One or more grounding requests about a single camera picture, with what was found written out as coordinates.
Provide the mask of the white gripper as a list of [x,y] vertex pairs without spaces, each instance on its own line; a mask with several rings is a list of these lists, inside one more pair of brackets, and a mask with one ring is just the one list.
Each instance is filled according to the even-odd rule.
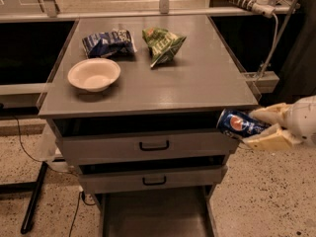
[[316,146],[316,96],[301,98],[290,105],[279,103],[259,108],[249,112],[249,116],[272,125],[243,139],[254,150],[288,150],[300,143]]

